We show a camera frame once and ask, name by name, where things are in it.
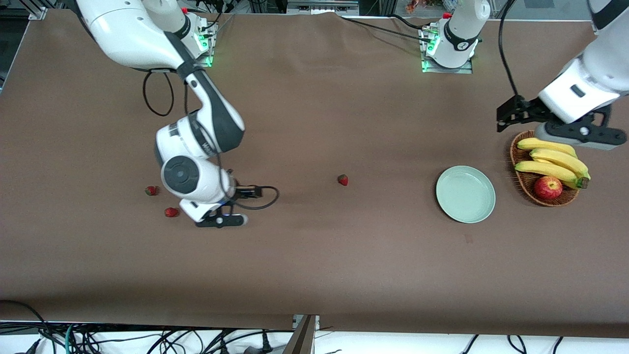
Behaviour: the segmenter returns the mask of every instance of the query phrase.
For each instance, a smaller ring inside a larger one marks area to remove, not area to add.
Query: fruit basket
[[[522,139],[531,138],[534,136],[535,131],[529,130],[518,134],[513,139],[513,141],[511,142],[511,146],[509,147],[509,156],[511,157],[512,166],[515,166],[520,161],[532,160],[531,157],[528,155],[530,151],[518,149],[518,142]],[[572,203],[572,201],[579,195],[578,190],[574,190],[572,188],[564,186],[564,191],[559,197],[551,200],[541,200],[535,196],[535,192],[533,191],[535,182],[541,176],[536,173],[519,172],[516,171],[515,168],[511,168],[511,170],[515,174],[518,185],[520,186],[520,188],[522,188],[524,194],[534,203],[543,205],[544,207],[562,207],[564,205]]]

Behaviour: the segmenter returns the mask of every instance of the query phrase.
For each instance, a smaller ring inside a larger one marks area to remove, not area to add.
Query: banana
[[[578,178],[587,178],[591,180],[587,166],[582,163],[578,158],[570,156],[564,152],[551,150],[551,149],[534,149],[529,153],[534,159],[543,159],[550,161],[558,166],[567,168],[574,172]]]
[[[567,144],[559,144],[558,142],[550,142],[540,140],[538,138],[526,138],[518,141],[518,149],[533,150],[533,149],[551,149],[555,151],[564,152],[572,157],[577,157],[577,153],[574,152],[574,148]]]
[[[539,163],[545,163],[545,164],[552,164],[550,161],[544,160],[544,159],[533,159],[533,161],[537,161]]]
[[[515,169],[520,172],[532,172],[552,176],[562,181],[577,181],[577,175],[567,168],[556,164],[540,163],[538,161],[522,161],[515,165]]]
[[[582,188],[579,188],[579,186],[577,186],[577,184],[574,182],[571,182],[571,181],[561,181],[561,182],[565,184],[567,187],[572,188],[573,190],[582,189]]]

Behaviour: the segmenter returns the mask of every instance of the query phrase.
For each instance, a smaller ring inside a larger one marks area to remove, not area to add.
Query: light green plate
[[[476,168],[454,166],[439,176],[437,200],[451,218],[472,224],[491,214],[496,192],[489,178]]]

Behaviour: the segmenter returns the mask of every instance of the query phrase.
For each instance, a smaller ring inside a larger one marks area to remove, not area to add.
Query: white robot link
[[[204,53],[197,38],[206,30],[206,20],[184,14],[176,0],[77,0],[77,5],[87,30],[110,59],[144,71],[170,69],[199,98],[201,109],[156,134],[162,182],[181,198],[181,209],[197,226],[244,225],[246,215],[233,213],[235,199],[261,197],[262,189],[238,186],[230,173],[208,160],[238,147],[245,125],[196,63]]]
[[[629,1],[587,2],[597,37],[532,101],[515,94],[496,110],[498,132],[516,123],[542,122],[539,139],[610,150],[626,133],[609,128],[611,104],[629,94]],[[596,116],[602,116],[596,125]]]

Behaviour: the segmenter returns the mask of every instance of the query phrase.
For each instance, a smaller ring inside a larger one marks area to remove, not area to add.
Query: red strawberry
[[[346,174],[341,174],[339,177],[337,177],[337,181],[343,186],[347,186],[350,183],[350,179],[347,178]]]
[[[177,208],[167,208],[164,210],[164,215],[166,215],[166,217],[175,217],[179,215],[179,210]]]
[[[146,187],[146,189],[144,189],[144,193],[146,193],[147,195],[157,195],[157,192],[159,190],[157,189],[157,186],[148,186]]]

